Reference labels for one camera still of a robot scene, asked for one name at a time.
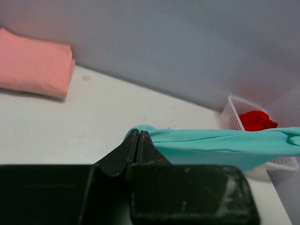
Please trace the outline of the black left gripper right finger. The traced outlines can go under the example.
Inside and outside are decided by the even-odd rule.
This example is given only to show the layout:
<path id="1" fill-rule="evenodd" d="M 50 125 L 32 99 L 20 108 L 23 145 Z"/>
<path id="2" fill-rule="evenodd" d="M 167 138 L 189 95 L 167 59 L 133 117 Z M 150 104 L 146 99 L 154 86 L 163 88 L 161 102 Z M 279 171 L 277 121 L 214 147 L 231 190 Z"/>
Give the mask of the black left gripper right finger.
<path id="1" fill-rule="evenodd" d="M 174 165 L 139 136 L 130 164 L 130 217 L 134 225 L 258 225 L 243 172 L 228 165 Z"/>

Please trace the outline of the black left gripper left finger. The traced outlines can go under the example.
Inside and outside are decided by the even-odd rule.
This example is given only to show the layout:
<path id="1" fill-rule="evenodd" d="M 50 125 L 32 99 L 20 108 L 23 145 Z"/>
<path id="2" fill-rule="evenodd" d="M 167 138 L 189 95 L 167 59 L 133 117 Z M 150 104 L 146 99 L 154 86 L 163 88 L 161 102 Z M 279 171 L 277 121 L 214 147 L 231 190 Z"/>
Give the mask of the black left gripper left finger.
<path id="1" fill-rule="evenodd" d="M 90 165 L 2 165 L 3 225 L 129 225 L 125 173 L 138 145 L 133 130 Z"/>

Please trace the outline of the teal t shirt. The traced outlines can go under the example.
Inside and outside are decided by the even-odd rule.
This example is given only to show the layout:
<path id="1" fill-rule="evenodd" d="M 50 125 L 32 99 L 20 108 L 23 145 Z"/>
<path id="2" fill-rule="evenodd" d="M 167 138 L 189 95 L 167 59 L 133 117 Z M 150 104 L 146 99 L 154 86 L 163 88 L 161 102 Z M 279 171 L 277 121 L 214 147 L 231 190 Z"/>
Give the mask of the teal t shirt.
<path id="1" fill-rule="evenodd" d="M 178 165 L 232 165 L 243 172 L 278 157 L 300 155 L 299 127 L 262 131 L 228 129 L 170 129 L 150 125 L 134 127 L 147 131 L 154 146 Z"/>

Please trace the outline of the crumpled red t shirt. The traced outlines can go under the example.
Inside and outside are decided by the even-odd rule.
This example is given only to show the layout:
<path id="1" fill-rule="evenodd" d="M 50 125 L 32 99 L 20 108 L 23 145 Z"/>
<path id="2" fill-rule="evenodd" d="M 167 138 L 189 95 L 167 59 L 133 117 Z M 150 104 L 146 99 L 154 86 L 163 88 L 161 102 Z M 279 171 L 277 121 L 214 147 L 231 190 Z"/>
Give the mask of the crumpled red t shirt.
<path id="1" fill-rule="evenodd" d="M 239 118 L 246 131 L 261 131 L 278 127 L 278 124 L 267 113 L 259 110 L 240 114 Z"/>

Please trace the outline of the clear tape scrap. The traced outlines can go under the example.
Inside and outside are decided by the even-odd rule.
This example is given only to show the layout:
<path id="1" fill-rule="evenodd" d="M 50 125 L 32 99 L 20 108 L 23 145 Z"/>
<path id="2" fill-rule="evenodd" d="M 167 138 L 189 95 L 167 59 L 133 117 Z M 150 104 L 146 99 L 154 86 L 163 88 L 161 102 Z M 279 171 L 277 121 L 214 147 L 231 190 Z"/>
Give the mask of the clear tape scrap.
<path id="1" fill-rule="evenodd" d="M 83 79 L 84 81 L 89 81 L 89 80 L 90 80 L 90 76 L 89 76 L 89 75 L 84 75 L 84 76 L 82 77 L 82 79 Z"/>

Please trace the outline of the folded pink t shirt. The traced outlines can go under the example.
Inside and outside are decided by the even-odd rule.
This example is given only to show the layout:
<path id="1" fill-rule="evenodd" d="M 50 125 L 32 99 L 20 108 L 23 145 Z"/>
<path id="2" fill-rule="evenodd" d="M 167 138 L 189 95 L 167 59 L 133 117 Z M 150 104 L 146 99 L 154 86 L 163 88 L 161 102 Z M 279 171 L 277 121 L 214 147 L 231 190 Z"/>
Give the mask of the folded pink t shirt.
<path id="1" fill-rule="evenodd" d="M 75 67 L 71 46 L 0 29 L 0 86 L 65 99 Z"/>

